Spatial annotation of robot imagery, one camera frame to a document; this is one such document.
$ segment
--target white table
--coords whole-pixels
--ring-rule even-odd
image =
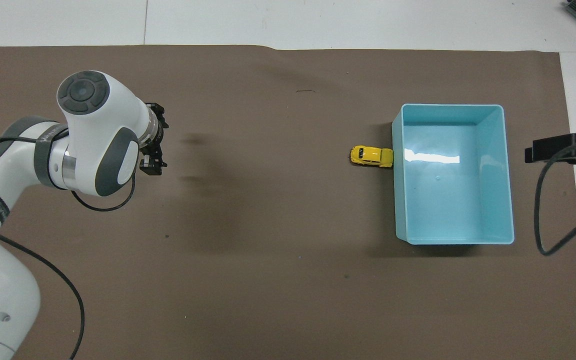
[[[276,49],[556,51],[561,53],[570,129],[576,132],[576,19],[563,4],[562,0],[0,0],[0,46],[254,44]]]

